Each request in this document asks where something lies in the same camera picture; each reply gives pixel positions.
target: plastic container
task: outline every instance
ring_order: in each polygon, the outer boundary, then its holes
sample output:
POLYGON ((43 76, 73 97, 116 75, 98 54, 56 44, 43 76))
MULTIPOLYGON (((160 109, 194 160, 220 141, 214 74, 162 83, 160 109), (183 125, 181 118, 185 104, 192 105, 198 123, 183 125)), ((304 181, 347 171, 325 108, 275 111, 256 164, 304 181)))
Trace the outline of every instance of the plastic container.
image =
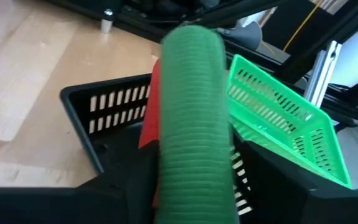
MULTIPOLYGON (((60 93, 68 117, 98 174, 117 172, 120 161, 138 153, 151 74, 69 86, 60 93)), ((234 193, 241 223, 253 217, 249 183, 234 149, 234 193)))
POLYGON ((239 55, 231 65, 227 95, 232 124, 243 139, 352 188, 325 112, 239 55))

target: wooden floor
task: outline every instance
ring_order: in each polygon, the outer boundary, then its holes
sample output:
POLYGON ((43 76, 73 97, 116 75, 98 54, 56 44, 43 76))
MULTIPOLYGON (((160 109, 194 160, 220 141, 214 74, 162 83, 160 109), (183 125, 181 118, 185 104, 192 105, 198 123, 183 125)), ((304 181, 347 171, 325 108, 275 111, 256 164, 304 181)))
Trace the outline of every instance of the wooden floor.
POLYGON ((159 45, 36 0, 0 0, 0 186, 75 187, 95 176, 59 92, 149 73, 159 45))

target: green plastic basket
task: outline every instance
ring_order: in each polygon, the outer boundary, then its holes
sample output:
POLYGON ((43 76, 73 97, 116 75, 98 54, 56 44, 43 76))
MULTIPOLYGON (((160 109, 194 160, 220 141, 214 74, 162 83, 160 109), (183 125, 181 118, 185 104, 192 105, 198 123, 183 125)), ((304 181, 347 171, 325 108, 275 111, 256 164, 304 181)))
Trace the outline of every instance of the green plastic basket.
POLYGON ((329 116, 240 55, 230 68, 231 123, 245 140, 352 188, 329 116))

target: red object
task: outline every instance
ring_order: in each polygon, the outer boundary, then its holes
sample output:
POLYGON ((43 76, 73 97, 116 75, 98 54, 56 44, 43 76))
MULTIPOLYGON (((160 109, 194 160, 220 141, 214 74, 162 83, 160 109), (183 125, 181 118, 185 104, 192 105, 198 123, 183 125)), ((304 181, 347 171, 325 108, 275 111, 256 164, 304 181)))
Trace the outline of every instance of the red object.
POLYGON ((150 95, 147 100, 142 133, 140 134, 139 149, 153 140, 159 139, 160 119, 160 59, 155 62, 150 86, 150 95))

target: green foam roller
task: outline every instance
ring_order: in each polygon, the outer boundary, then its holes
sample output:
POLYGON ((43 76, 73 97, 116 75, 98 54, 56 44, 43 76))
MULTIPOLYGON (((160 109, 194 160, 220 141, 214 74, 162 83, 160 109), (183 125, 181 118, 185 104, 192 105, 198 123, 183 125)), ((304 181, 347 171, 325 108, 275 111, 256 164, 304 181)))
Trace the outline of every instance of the green foam roller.
POLYGON ((156 223, 238 223, 225 61, 222 40, 208 29, 180 27, 163 40, 156 223))

